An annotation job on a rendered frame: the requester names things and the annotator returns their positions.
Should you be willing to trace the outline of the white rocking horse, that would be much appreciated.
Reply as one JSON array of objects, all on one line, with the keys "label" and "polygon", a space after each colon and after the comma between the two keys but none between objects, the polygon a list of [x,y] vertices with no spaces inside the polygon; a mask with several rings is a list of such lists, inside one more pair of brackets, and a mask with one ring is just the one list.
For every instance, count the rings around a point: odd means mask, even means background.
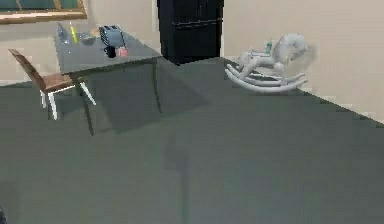
[{"label": "white rocking horse", "polygon": [[287,73],[287,64],[308,50],[303,35],[288,33],[272,47],[270,54],[251,49],[238,57],[238,65],[227,64],[227,77],[237,85],[259,93],[291,91],[307,82],[304,72],[293,76]]}]

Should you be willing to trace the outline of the yellow bottle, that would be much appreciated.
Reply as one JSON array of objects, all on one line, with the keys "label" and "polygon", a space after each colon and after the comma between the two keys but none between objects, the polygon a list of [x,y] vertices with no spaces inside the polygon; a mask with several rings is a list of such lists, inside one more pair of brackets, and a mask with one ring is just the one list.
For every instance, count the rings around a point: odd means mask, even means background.
[{"label": "yellow bottle", "polygon": [[70,31],[71,31],[73,43],[78,43],[79,40],[78,40],[77,32],[76,32],[74,25],[72,24],[72,21],[69,22],[69,26],[70,26]]}]

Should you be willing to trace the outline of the brown wooden chair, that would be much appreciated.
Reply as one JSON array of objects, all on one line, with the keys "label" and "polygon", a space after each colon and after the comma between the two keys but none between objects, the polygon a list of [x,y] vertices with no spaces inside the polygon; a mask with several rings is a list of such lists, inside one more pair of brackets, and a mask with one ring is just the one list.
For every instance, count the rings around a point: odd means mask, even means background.
[{"label": "brown wooden chair", "polygon": [[75,87],[74,81],[67,73],[55,73],[47,76],[41,76],[32,63],[16,49],[9,49],[11,55],[23,68],[31,81],[37,85],[43,108],[50,104],[54,120],[58,119],[55,94]]}]

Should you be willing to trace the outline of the grey bowl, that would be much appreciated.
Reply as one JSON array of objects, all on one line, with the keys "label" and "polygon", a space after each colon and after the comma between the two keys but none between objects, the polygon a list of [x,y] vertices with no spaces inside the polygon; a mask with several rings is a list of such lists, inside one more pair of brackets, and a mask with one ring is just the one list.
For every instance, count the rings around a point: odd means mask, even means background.
[{"label": "grey bowl", "polygon": [[84,45],[92,45],[95,42],[95,37],[90,33],[81,33],[80,40]]}]

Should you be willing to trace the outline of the grey dining table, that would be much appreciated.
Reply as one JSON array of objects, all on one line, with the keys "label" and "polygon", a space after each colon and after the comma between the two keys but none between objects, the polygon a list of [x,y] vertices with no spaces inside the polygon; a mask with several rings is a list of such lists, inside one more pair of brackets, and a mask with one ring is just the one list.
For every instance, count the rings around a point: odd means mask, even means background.
[{"label": "grey dining table", "polygon": [[128,50],[127,56],[119,56],[119,48],[116,49],[116,57],[109,58],[105,52],[105,46],[100,36],[95,38],[92,45],[83,43],[62,44],[58,35],[55,36],[55,45],[61,73],[67,73],[74,81],[77,95],[83,102],[85,117],[88,123],[88,129],[91,136],[94,135],[91,115],[86,101],[86,91],[80,84],[80,79],[97,72],[107,72],[115,69],[125,69],[131,65],[152,65],[152,82],[154,96],[156,98],[157,108],[162,112],[161,101],[157,87],[157,60],[162,57],[157,51],[142,43],[139,39],[133,37],[124,31],[125,46]]}]

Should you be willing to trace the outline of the wooden framed window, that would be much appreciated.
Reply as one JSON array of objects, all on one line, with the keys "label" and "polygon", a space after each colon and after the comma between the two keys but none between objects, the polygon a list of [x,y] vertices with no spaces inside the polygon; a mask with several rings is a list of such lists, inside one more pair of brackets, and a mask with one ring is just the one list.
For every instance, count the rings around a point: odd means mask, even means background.
[{"label": "wooden framed window", "polygon": [[86,18],[84,0],[0,0],[0,25]]}]

